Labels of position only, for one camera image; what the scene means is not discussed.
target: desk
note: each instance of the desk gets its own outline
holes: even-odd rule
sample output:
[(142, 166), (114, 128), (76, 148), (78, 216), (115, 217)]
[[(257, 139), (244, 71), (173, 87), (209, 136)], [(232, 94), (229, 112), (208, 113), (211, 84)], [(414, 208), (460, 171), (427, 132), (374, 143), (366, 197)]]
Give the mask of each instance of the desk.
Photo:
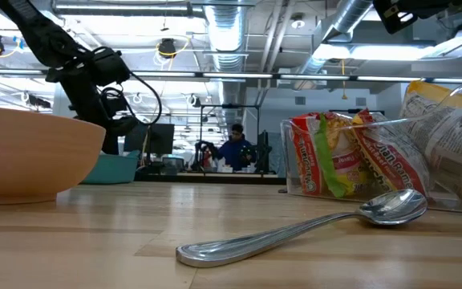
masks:
[(260, 173), (178, 173), (176, 176), (137, 172), (135, 181), (166, 181), (206, 184), (280, 185), (286, 187), (286, 179), (275, 174)]
[(266, 185), (83, 185), (57, 203), (0, 206), (0, 289), (462, 289), (462, 215), (400, 229), (344, 220), (225, 267), (179, 264), (180, 244), (278, 228), (354, 203)]

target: ductwork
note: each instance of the ductwork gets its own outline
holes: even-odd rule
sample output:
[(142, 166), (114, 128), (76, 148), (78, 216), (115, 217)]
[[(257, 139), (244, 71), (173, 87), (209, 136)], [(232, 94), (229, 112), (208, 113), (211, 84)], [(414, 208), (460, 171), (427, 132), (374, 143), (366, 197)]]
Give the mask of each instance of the ductwork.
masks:
[[(241, 49), (244, 38), (245, 8), (240, 6), (206, 6), (208, 37), (212, 50), (235, 52)], [(243, 69), (240, 55), (214, 55), (213, 64), (219, 72), (237, 72)], [(240, 103), (240, 83), (219, 83), (222, 104)]]
[[(314, 34), (315, 52), (320, 44), (331, 39), (336, 42), (350, 42), (352, 40), (352, 31), (371, 8), (372, 0), (342, 0), (336, 8), (335, 14), (318, 22)], [(298, 74), (314, 75), (322, 69), (327, 59), (320, 58), (315, 52), (298, 69)], [(293, 89), (303, 89), (307, 87), (307, 84), (307, 80), (296, 81)]]

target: man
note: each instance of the man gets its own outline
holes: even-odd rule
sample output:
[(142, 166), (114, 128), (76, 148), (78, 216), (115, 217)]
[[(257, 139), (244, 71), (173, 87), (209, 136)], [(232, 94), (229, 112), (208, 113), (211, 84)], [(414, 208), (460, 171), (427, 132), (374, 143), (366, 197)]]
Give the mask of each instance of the man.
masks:
[(233, 167), (233, 170), (235, 171), (239, 171), (241, 168), (250, 165), (251, 162), (256, 161), (256, 153), (247, 154), (246, 156), (241, 155), (241, 150), (243, 148), (252, 146), (247, 140), (245, 140), (243, 132), (244, 127), (241, 124), (233, 124), (229, 140), (226, 141), (218, 150), (219, 157), (224, 157), (225, 164)]

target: spoon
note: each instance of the spoon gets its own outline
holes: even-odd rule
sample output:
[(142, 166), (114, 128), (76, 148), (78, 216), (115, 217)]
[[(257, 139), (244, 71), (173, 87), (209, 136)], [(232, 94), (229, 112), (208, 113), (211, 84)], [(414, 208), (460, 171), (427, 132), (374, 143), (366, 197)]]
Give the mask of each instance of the spoon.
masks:
[(408, 223), (425, 213), (427, 200), (413, 189), (385, 193), (362, 204), (354, 213), (336, 213), (276, 230), (223, 241), (178, 246), (176, 258), (192, 267), (217, 267), (260, 254), (314, 228), (345, 218), (381, 226)]

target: snack bag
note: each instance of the snack bag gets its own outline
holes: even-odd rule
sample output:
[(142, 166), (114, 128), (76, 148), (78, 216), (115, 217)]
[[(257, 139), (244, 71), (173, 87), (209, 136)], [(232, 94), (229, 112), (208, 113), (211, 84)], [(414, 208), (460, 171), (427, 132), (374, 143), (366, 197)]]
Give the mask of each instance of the snack bag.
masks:
[[(386, 117), (372, 116), (368, 109), (364, 109), (352, 122), (370, 124), (384, 120)], [(430, 176), (424, 156), (401, 130), (382, 125), (353, 128), (352, 131), (375, 181), (384, 192), (416, 189), (427, 195)]]
[(350, 130), (339, 130), (351, 121), (335, 113), (310, 113), (292, 119), (302, 191), (335, 197), (349, 196), (371, 182), (359, 147), (350, 141)]
[[(400, 116), (421, 116), (450, 92), (437, 85), (412, 82), (407, 87)], [(401, 128), (424, 153), (436, 182), (462, 200), (462, 95), (449, 97), (432, 116), (402, 124)]]

